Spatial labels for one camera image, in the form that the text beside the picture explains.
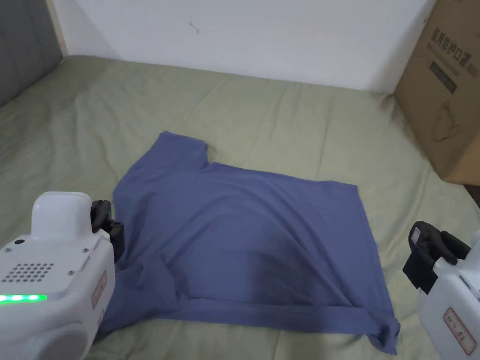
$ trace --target mattress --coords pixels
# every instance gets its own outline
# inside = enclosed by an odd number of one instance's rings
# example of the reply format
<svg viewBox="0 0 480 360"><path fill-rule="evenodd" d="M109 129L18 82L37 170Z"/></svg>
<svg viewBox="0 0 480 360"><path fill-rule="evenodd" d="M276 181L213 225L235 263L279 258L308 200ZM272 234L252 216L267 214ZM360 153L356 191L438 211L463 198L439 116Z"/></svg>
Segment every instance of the mattress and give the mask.
<svg viewBox="0 0 480 360"><path fill-rule="evenodd" d="M129 167L170 131L210 161L359 187L395 315L399 358L437 359L402 273L421 219L469 243L480 211L442 182L391 95L72 56L0 109L2 245L26 233L42 192L111 200ZM94 359L387 359L366 336L153 319L95 343Z"/></svg>

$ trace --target white plastic casing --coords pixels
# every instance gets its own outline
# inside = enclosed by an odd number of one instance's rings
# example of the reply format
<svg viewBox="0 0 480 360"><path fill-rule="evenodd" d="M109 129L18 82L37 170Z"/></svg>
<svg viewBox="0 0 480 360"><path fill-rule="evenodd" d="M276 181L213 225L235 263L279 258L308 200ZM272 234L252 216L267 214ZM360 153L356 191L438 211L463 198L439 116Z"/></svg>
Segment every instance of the white plastic casing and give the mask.
<svg viewBox="0 0 480 360"><path fill-rule="evenodd" d="M444 360L480 359L480 231L465 260L456 266L440 258L438 279L422 291L420 321Z"/></svg>
<svg viewBox="0 0 480 360"><path fill-rule="evenodd" d="M0 303L0 359L87 355L115 287L109 235L92 233L90 208L86 194L46 192L33 206L31 234L0 250L0 295L47 296Z"/></svg>

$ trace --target label sticker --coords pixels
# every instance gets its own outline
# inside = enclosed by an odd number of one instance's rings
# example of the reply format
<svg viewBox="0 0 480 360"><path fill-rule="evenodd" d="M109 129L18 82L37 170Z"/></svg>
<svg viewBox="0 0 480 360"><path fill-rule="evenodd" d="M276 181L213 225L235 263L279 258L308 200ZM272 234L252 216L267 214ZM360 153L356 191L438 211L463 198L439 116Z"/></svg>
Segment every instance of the label sticker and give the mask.
<svg viewBox="0 0 480 360"><path fill-rule="evenodd" d="M100 300L100 296L102 296L103 289L107 286L107 271L103 272L102 277L98 281L95 290L93 290L92 294L92 308L94 309Z"/></svg>
<svg viewBox="0 0 480 360"><path fill-rule="evenodd" d="M477 342L452 308L446 311L444 321L463 351L470 356L477 347Z"/></svg>
<svg viewBox="0 0 480 360"><path fill-rule="evenodd" d="M412 241L414 244L417 243L419 237L420 237L420 230L419 228L415 228L415 230L413 230L413 233L412 233Z"/></svg>

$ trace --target white wall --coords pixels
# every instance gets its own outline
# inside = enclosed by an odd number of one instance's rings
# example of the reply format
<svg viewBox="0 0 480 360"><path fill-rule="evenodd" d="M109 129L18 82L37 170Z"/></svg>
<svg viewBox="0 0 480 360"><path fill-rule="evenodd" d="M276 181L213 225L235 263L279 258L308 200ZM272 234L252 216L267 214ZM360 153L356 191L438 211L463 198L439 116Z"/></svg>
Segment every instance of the white wall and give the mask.
<svg viewBox="0 0 480 360"><path fill-rule="evenodd" d="M71 55L392 92L433 0L54 0Z"/></svg>
<svg viewBox="0 0 480 360"><path fill-rule="evenodd" d="M63 33L61 31L59 19L57 16L57 12L55 10L55 5L53 4L53 0L47 0L47 7L53 22L53 28L55 29L55 34L57 35L57 39L59 41L60 50L64 56L67 56L68 55L67 46L65 45L65 39L63 38Z"/></svg>

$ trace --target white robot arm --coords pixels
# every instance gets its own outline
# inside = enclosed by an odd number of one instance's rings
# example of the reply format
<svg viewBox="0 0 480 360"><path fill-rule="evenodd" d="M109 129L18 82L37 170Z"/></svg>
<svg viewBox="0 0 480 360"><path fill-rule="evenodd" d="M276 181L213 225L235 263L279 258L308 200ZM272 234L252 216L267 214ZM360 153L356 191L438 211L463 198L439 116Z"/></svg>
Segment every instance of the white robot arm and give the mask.
<svg viewBox="0 0 480 360"><path fill-rule="evenodd" d="M417 222L404 273L420 288L420 322L444 360L480 359L480 231L470 249Z"/></svg>
<svg viewBox="0 0 480 360"><path fill-rule="evenodd" d="M46 192L33 206L31 234L0 250L1 359L87 355L123 252L123 227L99 203L79 192ZM403 271L420 288L420 321L444 360L480 360L478 239L480 231L470 249L421 221L409 234Z"/></svg>
<svg viewBox="0 0 480 360"><path fill-rule="evenodd" d="M78 192L46 192L31 234L0 250L0 358L81 360L115 286L107 232L92 231L92 203Z"/></svg>

